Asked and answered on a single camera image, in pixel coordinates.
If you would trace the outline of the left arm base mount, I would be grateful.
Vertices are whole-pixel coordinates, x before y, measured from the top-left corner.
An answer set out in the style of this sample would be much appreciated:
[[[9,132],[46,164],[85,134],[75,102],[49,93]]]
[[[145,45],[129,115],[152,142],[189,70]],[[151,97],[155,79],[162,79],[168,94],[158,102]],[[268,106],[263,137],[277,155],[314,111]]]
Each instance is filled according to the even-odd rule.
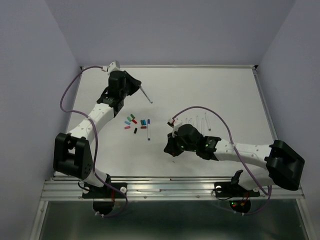
[[[96,216],[112,218],[119,216],[128,205],[126,182],[111,182],[108,175],[107,183],[113,188],[106,186],[97,187],[86,182],[79,181],[78,187],[82,190],[82,198],[93,200],[92,209]]]

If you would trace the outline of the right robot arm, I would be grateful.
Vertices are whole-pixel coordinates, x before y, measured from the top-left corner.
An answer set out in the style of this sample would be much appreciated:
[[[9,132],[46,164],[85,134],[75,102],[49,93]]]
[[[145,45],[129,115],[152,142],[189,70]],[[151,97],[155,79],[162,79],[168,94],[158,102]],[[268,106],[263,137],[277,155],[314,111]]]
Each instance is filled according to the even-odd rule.
[[[267,145],[233,143],[202,135],[191,124],[174,127],[167,135],[163,151],[173,157],[193,152],[207,161],[241,163],[245,169],[236,171],[228,186],[235,195],[273,185],[296,191],[305,165],[305,160],[284,141],[275,140]]]

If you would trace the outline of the navy blue marker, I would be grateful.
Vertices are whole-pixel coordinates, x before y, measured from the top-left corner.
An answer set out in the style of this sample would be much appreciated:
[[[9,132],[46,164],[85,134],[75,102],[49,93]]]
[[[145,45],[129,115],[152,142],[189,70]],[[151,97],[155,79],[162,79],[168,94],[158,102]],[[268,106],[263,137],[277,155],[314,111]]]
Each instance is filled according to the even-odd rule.
[[[147,140],[150,141],[151,140],[151,120],[147,119]]]

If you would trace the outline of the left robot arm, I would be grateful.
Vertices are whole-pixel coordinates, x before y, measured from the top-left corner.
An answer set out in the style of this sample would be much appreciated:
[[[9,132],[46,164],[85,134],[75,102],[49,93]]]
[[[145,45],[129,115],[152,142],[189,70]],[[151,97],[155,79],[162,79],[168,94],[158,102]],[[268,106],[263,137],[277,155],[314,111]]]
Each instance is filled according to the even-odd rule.
[[[91,143],[96,141],[98,133],[117,116],[126,97],[141,88],[142,82],[127,71],[115,70],[109,74],[108,86],[103,90],[89,114],[71,110],[84,116],[84,119],[68,133],[59,133],[54,141],[53,169],[78,178],[94,186],[100,197],[111,193],[108,174],[95,167],[97,150],[91,153]]]

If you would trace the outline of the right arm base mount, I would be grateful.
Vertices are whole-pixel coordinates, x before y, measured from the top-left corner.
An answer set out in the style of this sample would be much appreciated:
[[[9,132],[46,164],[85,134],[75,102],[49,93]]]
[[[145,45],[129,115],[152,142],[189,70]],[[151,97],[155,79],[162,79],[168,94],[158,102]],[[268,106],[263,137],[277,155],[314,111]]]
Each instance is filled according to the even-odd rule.
[[[220,201],[228,201],[231,210],[245,215],[251,209],[250,198],[257,198],[260,196],[260,193],[246,190],[239,185],[242,172],[243,170],[238,170],[230,181],[216,182],[211,195]]]

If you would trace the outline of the grey marker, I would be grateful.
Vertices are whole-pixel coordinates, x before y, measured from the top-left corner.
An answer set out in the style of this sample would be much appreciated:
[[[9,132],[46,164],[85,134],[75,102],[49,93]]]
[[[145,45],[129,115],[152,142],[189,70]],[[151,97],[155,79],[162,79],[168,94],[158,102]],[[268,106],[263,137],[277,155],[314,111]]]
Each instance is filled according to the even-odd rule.
[[[143,89],[142,85],[139,86],[139,89],[141,90],[141,92],[143,93],[143,95],[146,97],[146,99],[148,100],[148,102],[150,104],[153,104],[153,101],[151,100],[151,98],[148,96],[148,94],[146,93],[146,91]]]

